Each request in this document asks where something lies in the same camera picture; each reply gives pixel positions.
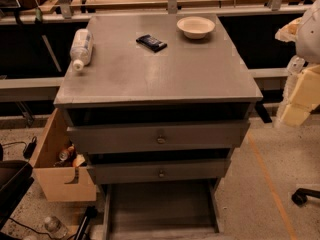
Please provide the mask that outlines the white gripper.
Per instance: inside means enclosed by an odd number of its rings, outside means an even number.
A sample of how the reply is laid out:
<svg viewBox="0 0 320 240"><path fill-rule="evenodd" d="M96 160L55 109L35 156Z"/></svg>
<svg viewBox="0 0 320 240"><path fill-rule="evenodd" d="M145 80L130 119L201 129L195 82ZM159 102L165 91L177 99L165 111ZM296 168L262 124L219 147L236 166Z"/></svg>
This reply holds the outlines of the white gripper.
<svg viewBox="0 0 320 240"><path fill-rule="evenodd" d="M300 126L320 105L320 65L304 64L305 60L295 55L287 66L283 100L276 114L278 125Z"/></svg>

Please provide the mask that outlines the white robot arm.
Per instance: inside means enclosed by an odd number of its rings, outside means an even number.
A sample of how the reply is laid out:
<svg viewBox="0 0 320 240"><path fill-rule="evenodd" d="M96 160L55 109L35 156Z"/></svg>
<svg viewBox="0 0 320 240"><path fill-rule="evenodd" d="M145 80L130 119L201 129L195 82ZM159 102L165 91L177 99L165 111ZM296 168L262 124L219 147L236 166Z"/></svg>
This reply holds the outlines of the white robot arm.
<svg viewBox="0 0 320 240"><path fill-rule="evenodd" d="M277 123L300 126L320 105L320 0L281 29L275 38L295 43L296 54L289 61L283 100Z"/></svg>

